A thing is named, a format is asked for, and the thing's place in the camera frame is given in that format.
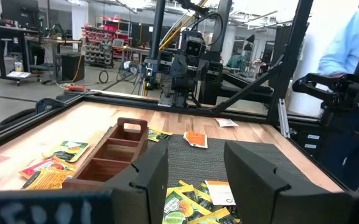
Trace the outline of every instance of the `wooden compartment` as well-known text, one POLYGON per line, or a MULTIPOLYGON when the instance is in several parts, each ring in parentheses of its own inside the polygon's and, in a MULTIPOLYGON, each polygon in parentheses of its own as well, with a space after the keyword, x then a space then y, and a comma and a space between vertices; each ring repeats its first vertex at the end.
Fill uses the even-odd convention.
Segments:
POLYGON ((63 188, 98 188, 144 153, 148 134, 147 121, 118 118, 117 124, 109 128, 76 174, 63 183, 63 188), (124 124, 139 125, 141 130, 124 129, 124 124))

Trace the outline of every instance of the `black mat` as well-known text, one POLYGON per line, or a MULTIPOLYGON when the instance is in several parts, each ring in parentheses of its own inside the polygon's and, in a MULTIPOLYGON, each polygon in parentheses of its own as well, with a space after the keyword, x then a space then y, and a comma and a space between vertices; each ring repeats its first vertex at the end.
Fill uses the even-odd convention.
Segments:
MULTIPOLYGON (((192 147, 183 135, 175 134, 169 139, 169 180, 174 187, 179 180, 198 187, 204 180, 227 181, 223 162, 223 147, 227 140, 208 139, 208 149, 192 147)), ((278 167, 307 180, 307 177, 274 145, 235 141, 251 152, 276 164, 278 167)), ((149 141, 150 149, 155 142, 149 141)))

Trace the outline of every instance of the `stool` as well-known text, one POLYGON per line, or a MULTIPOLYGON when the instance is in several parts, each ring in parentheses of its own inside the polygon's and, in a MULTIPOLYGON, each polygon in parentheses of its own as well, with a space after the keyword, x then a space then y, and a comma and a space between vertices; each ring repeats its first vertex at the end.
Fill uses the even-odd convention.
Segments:
POLYGON ((7 43, 9 41, 12 41, 12 39, 2 38, 2 41, 5 41, 5 50, 4 50, 4 56, 7 56, 7 43))

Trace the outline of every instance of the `light blue shirt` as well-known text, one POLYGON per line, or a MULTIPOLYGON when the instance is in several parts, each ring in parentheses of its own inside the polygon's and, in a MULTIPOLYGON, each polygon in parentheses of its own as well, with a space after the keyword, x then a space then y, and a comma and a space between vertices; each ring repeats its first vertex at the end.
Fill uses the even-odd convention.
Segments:
POLYGON ((319 61, 319 73, 322 75, 353 74, 358 62, 359 11, 353 15, 347 26, 330 43, 319 61))

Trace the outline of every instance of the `wooden handle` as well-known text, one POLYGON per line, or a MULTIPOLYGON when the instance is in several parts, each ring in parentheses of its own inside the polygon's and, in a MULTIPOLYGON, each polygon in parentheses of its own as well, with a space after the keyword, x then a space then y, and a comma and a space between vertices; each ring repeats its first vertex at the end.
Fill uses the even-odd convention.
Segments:
POLYGON ((141 119, 133 118, 118 118, 117 125, 122 126, 124 129, 124 124, 138 124, 141 127, 141 132, 147 129, 147 121, 141 119))

